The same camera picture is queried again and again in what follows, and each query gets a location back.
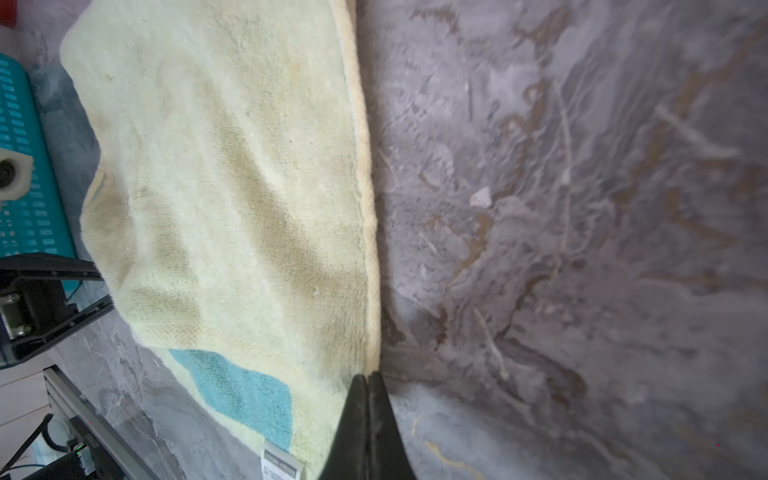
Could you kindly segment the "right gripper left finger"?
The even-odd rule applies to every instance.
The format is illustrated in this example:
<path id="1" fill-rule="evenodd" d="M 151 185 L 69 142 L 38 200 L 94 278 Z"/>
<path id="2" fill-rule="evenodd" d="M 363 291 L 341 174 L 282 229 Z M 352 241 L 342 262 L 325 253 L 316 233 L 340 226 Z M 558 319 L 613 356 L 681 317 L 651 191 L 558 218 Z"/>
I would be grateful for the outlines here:
<path id="1" fill-rule="evenodd" d="M 356 375 L 352 379 L 320 480 L 367 478 L 367 425 L 367 382 L 363 375 Z"/>

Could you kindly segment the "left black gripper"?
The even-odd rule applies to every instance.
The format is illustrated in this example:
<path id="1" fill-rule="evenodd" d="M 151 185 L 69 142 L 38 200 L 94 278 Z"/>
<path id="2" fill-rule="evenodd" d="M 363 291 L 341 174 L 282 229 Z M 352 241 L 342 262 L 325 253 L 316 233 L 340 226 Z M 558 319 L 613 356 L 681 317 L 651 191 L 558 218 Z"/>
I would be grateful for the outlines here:
<path id="1" fill-rule="evenodd" d="M 106 295 L 80 310 L 68 300 L 66 281 L 97 281 L 94 263 L 48 253 L 1 259 L 1 368 L 48 351 L 114 310 Z"/>

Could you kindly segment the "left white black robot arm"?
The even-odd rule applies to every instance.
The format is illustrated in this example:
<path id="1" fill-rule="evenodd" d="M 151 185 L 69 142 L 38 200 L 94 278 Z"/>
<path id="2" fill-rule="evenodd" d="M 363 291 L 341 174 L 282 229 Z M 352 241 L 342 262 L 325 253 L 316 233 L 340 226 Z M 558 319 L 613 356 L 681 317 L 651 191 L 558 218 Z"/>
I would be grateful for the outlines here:
<path id="1" fill-rule="evenodd" d="M 1 259 L 1 368 L 24 364 L 48 352 L 114 310 L 106 295 L 79 308 L 65 291 L 69 281 L 101 282 L 94 263 L 50 253 L 16 254 Z M 19 450 L 2 467 L 11 479 L 123 479 L 125 473 L 79 414 L 69 417 L 73 437 L 55 441 L 46 414 Z"/>

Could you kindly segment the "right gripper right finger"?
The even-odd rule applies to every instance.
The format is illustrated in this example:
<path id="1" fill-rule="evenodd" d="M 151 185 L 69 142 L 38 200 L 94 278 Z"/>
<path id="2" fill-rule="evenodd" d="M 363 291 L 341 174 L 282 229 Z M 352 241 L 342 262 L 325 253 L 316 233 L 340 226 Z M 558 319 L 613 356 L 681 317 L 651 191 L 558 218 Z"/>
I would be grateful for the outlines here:
<path id="1" fill-rule="evenodd" d="M 368 478 L 416 480 L 394 416 L 383 376 L 368 379 Z"/>

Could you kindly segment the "pale green towel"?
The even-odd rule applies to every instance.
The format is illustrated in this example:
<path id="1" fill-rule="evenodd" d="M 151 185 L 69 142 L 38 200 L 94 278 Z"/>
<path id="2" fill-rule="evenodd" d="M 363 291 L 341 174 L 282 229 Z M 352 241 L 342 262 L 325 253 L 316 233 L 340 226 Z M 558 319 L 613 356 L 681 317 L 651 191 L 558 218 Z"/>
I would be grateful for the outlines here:
<path id="1" fill-rule="evenodd" d="M 60 58 L 100 147 L 85 247 L 135 340 L 256 453 L 320 476 L 377 369 L 352 1 L 93 1 Z"/>

